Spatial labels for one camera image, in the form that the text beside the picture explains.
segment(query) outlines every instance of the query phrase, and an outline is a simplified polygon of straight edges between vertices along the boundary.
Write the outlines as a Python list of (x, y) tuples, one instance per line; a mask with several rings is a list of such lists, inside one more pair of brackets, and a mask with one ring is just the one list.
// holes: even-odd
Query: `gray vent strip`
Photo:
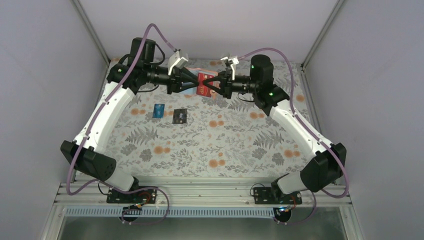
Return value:
[[(67, 217), (120, 217), (123, 207), (119, 206), (69, 206)], [(165, 207), (143, 207), (126, 217), (157, 218), (165, 214)], [(270, 218), (271, 207), (171, 207), (169, 218)]]

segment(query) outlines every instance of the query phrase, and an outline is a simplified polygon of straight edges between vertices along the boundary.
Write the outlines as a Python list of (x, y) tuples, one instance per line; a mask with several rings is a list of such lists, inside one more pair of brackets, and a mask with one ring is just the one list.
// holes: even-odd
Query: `metal plate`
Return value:
[(157, 191), (154, 189), (148, 189), (133, 194), (123, 194), (115, 190), (109, 189), (107, 194), (106, 203), (108, 204), (138, 204), (144, 203), (147, 200), (147, 196), (151, 196), (147, 204), (156, 203)]
[(281, 201), (276, 199), (271, 192), (270, 187), (254, 187), (254, 204), (258, 205), (293, 205), (296, 202), (296, 205), (302, 204), (302, 195), (299, 191), (292, 192), (284, 196)]

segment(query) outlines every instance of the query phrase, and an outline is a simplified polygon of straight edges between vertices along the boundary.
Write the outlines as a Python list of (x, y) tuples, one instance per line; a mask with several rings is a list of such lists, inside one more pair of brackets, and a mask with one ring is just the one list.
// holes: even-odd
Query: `metal frame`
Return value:
[(303, 90), (303, 95), (306, 99), (306, 107), (309, 112), (310, 124), (318, 130), (318, 132), (322, 133), (320, 121), (318, 120), (317, 110), (315, 108), (314, 100), (312, 99), (311, 89), (309, 88), (308, 79), (306, 78), (306, 74), (304, 68), (298, 63), (296, 64), (297, 72), (300, 75), (301, 87)]
[[(138, 176), (140, 185), (157, 186), (164, 190), (171, 200), (172, 217), (229, 217), (229, 218), (264, 218), (273, 207), (285, 205), (255, 205), (250, 196), (251, 186), (255, 183), (270, 185), (273, 178), (267, 177), (156, 177)], [(93, 179), (90, 176), (75, 176), (71, 183), (71, 190), (75, 190), (86, 181)], [(42, 233), (42, 240), (56, 240), (60, 237), (61, 227), (65, 216), (103, 216), (116, 217), (120, 207), (128, 204), (106, 203), (106, 196), (99, 193), (96, 183), (83, 189), (80, 194), (69, 196), (66, 194), (66, 183), (61, 183), (53, 207)], [(343, 186), (328, 186), (326, 190), (340, 194)], [(303, 204), (297, 207), (312, 207), (313, 198), (309, 191), (302, 191)], [(356, 219), (355, 211), (349, 196), (337, 199), (327, 196), (322, 191), (316, 194), (318, 207), (339, 207), (341, 219), (348, 240), (362, 240), (361, 230)], [(156, 204), (144, 208), (147, 215), (138, 217), (155, 217), (166, 209), (165, 198), (158, 193)]]
[(348, 240), (364, 240), (361, 229), (359, 227), (357, 215), (353, 206), (340, 207), (341, 219), (343, 221), (344, 230)]
[(65, 219), (66, 206), (53, 205), (47, 222), (41, 234), (41, 240), (56, 240), (59, 238), (62, 224)]
[(318, 37), (315, 39), (315, 42), (313, 42), (312, 47), (310, 48), (309, 52), (307, 53), (306, 58), (302, 63), (302, 67), (306, 68), (306, 66), (308, 66), (309, 62), (311, 61), (312, 56), (314, 55), (315, 51), (317, 50), (317, 48), (320, 45), (321, 41), (323, 40), (324, 36), (327, 34), (328, 29), (330, 28), (335, 17), (337, 16), (340, 9), (342, 8), (344, 2), (345, 2), (345, 0), (338, 0), (336, 2), (336, 4), (334, 5), (330, 15), (327, 18), (327, 21), (325, 22), (324, 26), (322, 27), (321, 31), (318, 34)]
[(94, 27), (92, 23), (90, 22), (89, 17), (86, 14), (86, 11), (84, 10), (83, 6), (81, 5), (79, 0), (70, 0), (72, 5), (74, 6), (76, 12), (79, 15), (79, 18), (82, 20), (82, 22), (85, 25), (85, 28), (87, 29), (88, 33), (90, 34), (91, 39), (93, 40), (95, 46), (97, 47), (101, 57), (103, 58), (104, 62), (106, 64), (109, 64), (111, 61), (108, 57), (108, 54), (106, 53), (105, 48), (102, 45), (102, 42), (100, 41), (99, 36), (97, 35), (96, 31), (94, 30)]
[[(155, 177), (136, 176), (140, 186), (156, 186), (166, 192), (173, 207), (281, 207), (286, 205), (255, 205), (250, 189), (253, 184), (261, 183), (269, 186), (275, 180), (267, 177)], [(71, 191), (75, 191), (88, 180), (86, 175), (77, 175), (71, 183)], [(107, 186), (101, 186), (107, 192)], [(326, 190), (341, 194), (344, 186), (328, 186)], [(96, 183), (84, 188), (81, 194), (69, 196), (66, 183), (61, 183), (54, 200), (55, 206), (128, 206), (128, 204), (106, 203), (107, 196), (99, 193)], [(298, 207), (312, 207), (313, 197), (310, 191), (302, 191), (303, 204)], [(318, 207), (343, 207), (352, 204), (349, 196), (332, 198), (320, 191), (315, 194)], [(153, 206), (165, 207), (166, 199), (158, 192)]]

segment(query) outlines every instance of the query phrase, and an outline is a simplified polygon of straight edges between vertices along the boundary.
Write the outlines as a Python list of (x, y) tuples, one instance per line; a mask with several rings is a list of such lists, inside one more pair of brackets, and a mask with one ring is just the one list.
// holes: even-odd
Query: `red card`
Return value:
[(199, 72), (198, 79), (197, 79), (199, 82), (199, 86), (197, 87), (197, 91), (196, 91), (197, 95), (208, 97), (208, 98), (212, 96), (211, 94), (212, 90), (206, 87), (205, 85), (203, 85), (203, 81), (206, 79), (211, 79), (213, 77), (215, 77), (215, 75)]

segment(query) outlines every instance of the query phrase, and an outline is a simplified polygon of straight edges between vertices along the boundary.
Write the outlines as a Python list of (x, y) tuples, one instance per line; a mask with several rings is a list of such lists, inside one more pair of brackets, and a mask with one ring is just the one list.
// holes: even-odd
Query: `blue credit card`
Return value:
[(165, 104), (156, 103), (153, 108), (153, 118), (161, 119), (164, 117)]

